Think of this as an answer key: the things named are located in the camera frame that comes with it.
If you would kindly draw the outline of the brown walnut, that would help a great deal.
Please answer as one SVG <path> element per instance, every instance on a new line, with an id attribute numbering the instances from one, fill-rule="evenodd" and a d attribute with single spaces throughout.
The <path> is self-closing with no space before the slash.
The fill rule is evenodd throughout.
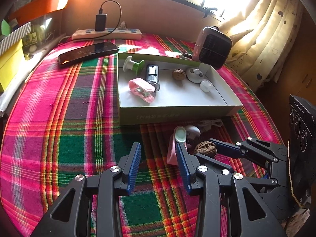
<path id="1" fill-rule="evenodd" d="M 196 145 L 194 149 L 194 154 L 203 154 L 207 157 L 215 158 L 217 154 L 217 148 L 211 141 L 203 141 Z"/>
<path id="2" fill-rule="evenodd" d="M 183 81 L 186 78 L 186 73 L 182 69 L 174 69 L 172 71 L 172 78 L 177 81 Z"/>

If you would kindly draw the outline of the pink clip with green pad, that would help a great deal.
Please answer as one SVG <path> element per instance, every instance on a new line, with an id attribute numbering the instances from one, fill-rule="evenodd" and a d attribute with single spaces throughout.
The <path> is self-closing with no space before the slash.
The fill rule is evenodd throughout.
<path id="1" fill-rule="evenodd" d="M 177 162 L 177 145 L 184 144 L 186 147 L 187 132 L 184 126 L 177 126 L 170 137 L 166 163 L 169 165 L 178 165 Z"/>

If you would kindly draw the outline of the small white round cap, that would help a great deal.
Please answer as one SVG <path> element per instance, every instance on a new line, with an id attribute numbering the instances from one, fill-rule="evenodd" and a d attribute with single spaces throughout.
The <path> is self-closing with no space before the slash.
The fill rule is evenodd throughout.
<path id="1" fill-rule="evenodd" d="M 203 79 L 200 82 L 200 89 L 205 92 L 205 93 L 209 93 L 213 88 L 213 84 L 207 80 L 207 79 Z"/>

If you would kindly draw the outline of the black lighter device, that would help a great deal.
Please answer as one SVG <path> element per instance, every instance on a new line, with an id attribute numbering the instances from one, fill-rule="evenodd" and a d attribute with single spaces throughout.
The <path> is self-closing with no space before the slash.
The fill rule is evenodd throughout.
<path id="1" fill-rule="evenodd" d="M 146 66 L 145 80 L 155 88 L 155 91 L 160 90 L 159 67 L 157 65 L 148 64 Z"/>

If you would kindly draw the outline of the black appliance with dials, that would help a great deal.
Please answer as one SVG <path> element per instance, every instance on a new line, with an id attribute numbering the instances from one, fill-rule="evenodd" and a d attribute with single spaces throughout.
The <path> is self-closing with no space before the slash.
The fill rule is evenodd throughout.
<path id="1" fill-rule="evenodd" d="M 305 203 L 315 182 L 315 105 L 290 95 L 290 175 L 293 193 Z"/>

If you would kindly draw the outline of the plaid bedspread cloth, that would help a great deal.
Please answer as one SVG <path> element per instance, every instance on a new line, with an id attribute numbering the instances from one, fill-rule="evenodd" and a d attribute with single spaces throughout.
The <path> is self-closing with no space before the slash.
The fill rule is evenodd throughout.
<path id="1" fill-rule="evenodd" d="M 81 43 L 57 46 L 36 67 L 8 118 L 1 145 L 1 204 L 29 236 L 62 189 L 78 174 L 115 165 L 134 142 L 142 157 L 133 193 L 119 200 L 124 236 L 193 236 L 198 198 L 166 163 L 176 122 L 120 126 L 117 57 L 66 69 L 58 56 Z"/>

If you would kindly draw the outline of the green white cardboard box tray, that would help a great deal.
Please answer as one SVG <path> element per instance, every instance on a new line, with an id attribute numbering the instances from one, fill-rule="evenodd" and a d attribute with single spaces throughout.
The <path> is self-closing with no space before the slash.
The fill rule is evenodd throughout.
<path id="1" fill-rule="evenodd" d="M 151 103 L 130 90 L 129 84 L 134 82 L 136 75 L 123 68 L 128 58 L 135 62 L 143 60 L 146 65 L 159 68 L 159 91 L 144 91 L 153 99 Z M 175 80 L 172 77 L 175 69 L 197 69 L 212 86 L 204 92 L 199 84 L 189 79 Z M 221 118 L 232 116 L 243 107 L 228 82 L 213 67 L 180 58 L 121 53 L 117 60 L 117 89 L 120 125 Z"/>

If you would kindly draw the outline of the green white suction hook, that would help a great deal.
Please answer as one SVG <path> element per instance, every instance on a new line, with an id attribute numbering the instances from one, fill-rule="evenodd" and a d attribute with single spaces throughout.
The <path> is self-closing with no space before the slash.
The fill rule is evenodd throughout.
<path id="1" fill-rule="evenodd" d="M 145 61 L 141 60 L 140 62 L 136 62 L 133 60 L 132 56 L 128 56 L 123 63 L 123 71 L 127 72 L 128 70 L 133 71 L 136 76 L 139 76 L 142 69 L 144 68 Z"/>

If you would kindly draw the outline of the cream heart curtain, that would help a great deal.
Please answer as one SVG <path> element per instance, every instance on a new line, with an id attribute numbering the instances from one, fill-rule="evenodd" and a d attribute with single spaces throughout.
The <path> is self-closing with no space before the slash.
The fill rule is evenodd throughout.
<path id="1" fill-rule="evenodd" d="M 232 40 L 226 64 L 252 91 L 271 80 L 278 81 L 302 14 L 300 0 L 250 0 L 218 26 Z"/>

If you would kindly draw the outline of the white power strip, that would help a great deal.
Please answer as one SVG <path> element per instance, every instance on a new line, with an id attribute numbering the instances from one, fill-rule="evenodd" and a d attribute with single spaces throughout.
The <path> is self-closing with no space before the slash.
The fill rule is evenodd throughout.
<path id="1" fill-rule="evenodd" d="M 113 29 L 106 28 L 104 31 L 94 29 L 81 29 L 72 34 L 72 40 L 79 39 L 127 39 L 140 40 L 142 33 L 139 29 Z"/>

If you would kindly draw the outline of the black charger adapter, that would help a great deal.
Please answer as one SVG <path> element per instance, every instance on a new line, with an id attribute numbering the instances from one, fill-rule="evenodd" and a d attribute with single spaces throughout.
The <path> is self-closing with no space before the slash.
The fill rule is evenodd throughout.
<path id="1" fill-rule="evenodd" d="M 96 32 L 105 31 L 106 21 L 107 21 L 106 14 L 97 14 L 95 17 L 95 31 Z"/>

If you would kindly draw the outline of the yellow box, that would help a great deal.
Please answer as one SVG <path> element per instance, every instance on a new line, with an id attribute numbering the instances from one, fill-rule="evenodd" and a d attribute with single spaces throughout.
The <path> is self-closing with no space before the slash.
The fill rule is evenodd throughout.
<path id="1" fill-rule="evenodd" d="M 19 67 L 25 62 L 23 42 L 20 39 L 16 44 L 1 55 L 0 63 L 0 91 L 4 92 L 18 72 Z"/>

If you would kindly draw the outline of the striped white box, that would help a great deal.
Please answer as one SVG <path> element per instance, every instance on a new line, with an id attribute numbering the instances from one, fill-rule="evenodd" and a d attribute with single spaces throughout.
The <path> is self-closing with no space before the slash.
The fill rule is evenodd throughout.
<path id="1" fill-rule="evenodd" d="M 0 42 L 0 56 L 31 32 L 31 22 L 19 27 Z"/>

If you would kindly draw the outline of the orange tray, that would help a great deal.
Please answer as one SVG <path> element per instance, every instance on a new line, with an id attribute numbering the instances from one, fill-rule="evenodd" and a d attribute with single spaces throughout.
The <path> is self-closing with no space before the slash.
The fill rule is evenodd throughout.
<path id="1" fill-rule="evenodd" d="M 19 25 L 24 25 L 34 19 L 64 9 L 68 0 L 34 0 L 24 5 L 8 16 L 8 20 L 17 20 Z"/>

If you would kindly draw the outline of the green box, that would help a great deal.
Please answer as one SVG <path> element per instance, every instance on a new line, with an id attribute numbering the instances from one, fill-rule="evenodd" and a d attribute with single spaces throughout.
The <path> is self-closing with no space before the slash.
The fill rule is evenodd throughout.
<path id="1" fill-rule="evenodd" d="M 3 19 L 1 22 L 1 36 L 8 36 L 11 33 L 10 25 Z"/>

